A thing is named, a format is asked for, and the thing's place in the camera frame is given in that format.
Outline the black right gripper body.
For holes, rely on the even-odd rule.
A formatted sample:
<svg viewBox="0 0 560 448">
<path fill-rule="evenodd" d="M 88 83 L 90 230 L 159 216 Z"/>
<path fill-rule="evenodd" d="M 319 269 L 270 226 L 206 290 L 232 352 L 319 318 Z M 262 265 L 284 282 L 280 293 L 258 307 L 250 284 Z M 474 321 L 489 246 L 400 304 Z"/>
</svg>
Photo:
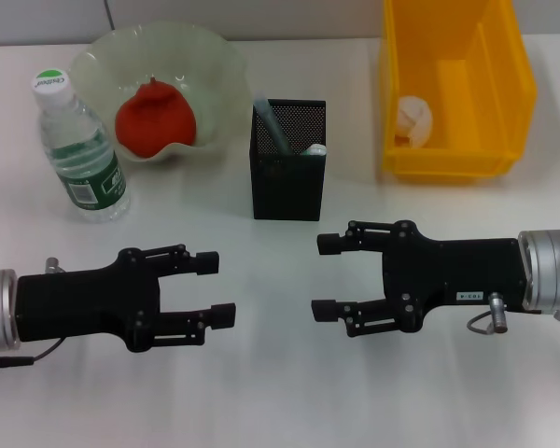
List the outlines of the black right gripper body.
<svg viewBox="0 0 560 448">
<path fill-rule="evenodd" d="M 384 238 L 382 271 L 385 299 L 402 332 L 419 331 L 436 308 L 487 305 L 492 295 L 506 311 L 525 312 L 527 274 L 513 238 L 437 241 L 399 221 Z"/>
</svg>

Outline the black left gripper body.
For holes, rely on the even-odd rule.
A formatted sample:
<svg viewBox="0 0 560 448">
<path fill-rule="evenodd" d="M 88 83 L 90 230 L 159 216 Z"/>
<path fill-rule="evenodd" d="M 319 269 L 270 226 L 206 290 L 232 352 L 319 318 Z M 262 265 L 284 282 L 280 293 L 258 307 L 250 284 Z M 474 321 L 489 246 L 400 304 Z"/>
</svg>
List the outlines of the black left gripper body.
<svg viewBox="0 0 560 448">
<path fill-rule="evenodd" d="M 25 343 L 106 333 L 142 353 L 154 345 L 159 312 L 158 277 L 136 248 L 101 269 L 22 276 L 17 284 L 16 327 Z"/>
</svg>

